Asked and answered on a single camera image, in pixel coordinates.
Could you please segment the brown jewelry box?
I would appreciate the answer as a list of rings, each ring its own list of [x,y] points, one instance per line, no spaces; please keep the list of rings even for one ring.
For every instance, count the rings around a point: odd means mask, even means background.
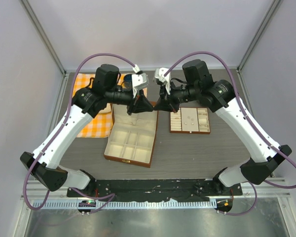
[[[127,114],[125,105],[112,105],[113,126],[104,151],[107,160],[151,167],[158,111]]]

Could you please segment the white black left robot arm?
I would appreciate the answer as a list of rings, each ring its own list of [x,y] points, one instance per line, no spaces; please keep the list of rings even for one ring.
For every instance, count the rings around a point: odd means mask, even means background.
[[[77,188],[84,197],[94,194],[95,184],[87,172],[60,167],[60,161],[80,131],[107,104],[125,105],[128,115],[153,111],[143,92],[148,86],[147,75],[142,71],[132,74],[130,89],[117,84],[120,77],[118,67],[102,64],[89,84],[76,91],[64,117],[46,140],[33,152],[21,155],[23,165],[49,191],[65,186]]]

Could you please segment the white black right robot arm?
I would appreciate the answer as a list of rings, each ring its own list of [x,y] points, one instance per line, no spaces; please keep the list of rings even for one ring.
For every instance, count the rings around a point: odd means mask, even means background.
[[[251,114],[243,114],[245,106],[242,100],[236,99],[231,83],[224,79],[214,81],[204,61],[189,61],[183,64],[182,69],[185,81],[179,87],[166,74],[166,68],[155,71],[156,82],[160,85],[155,110],[177,112],[181,103],[197,100],[224,120],[245,145],[250,158],[216,174],[213,178],[215,193],[224,195],[231,186],[246,181],[261,184],[285,160],[283,156],[292,153],[292,149],[274,140],[263,141],[249,124]]]

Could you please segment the brown jewelry tray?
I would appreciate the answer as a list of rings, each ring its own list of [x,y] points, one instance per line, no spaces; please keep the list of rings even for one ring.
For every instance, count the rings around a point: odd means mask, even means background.
[[[199,116],[199,113],[208,113],[208,116]],[[199,124],[207,124],[209,128],[199,129]],[[170,133],[210,134],[208,109],[179,108],[176,113],[170,112]]]

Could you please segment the small dark blue cup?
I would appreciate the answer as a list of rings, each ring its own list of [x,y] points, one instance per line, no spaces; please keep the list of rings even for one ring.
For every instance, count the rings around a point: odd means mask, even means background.
[[[132,74],[126,74],[123,78],[123,87],[126,90],[131,90],[132,89]]]

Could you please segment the beige floral ceramic plate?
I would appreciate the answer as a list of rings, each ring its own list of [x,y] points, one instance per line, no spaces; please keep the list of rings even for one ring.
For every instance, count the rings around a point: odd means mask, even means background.
[[[112,110],[111,104],[110,104],[110,103],[107,103],[107,106],[106,106],[104,109],[100,110],[100,111],[98,112],[98,114],[107,114],[107,113],[111,113],[111,110]]]

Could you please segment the orange white checkered cloth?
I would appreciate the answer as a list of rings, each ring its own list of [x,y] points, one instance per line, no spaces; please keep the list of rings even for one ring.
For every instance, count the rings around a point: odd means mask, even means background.
[[[107,106],[107,103],[118,105],[128,105],[133,99],[133,91],[125,91],[123,87],[122,74],[118,85],[122,88],[119,91],[109,91],[108,97],[96,94],[87,85],[93,81],[94,74],[78,74],[73,87],[72,105],[82,109],[83,114],[91,116],[91,121],[79,132],[77,137],[84,138],[105,138],[108,137],[112,129],[112,112],[107,114],[98,114],[98,112]]]

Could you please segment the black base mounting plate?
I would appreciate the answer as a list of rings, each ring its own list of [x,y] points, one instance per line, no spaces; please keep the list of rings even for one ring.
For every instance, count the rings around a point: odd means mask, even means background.
[[[116,202],[206,201],[211,196],[241,196],[241,185],[217,191],[214,181],[206,179],[98,179],[80,192],[89,197],[115,194]]]

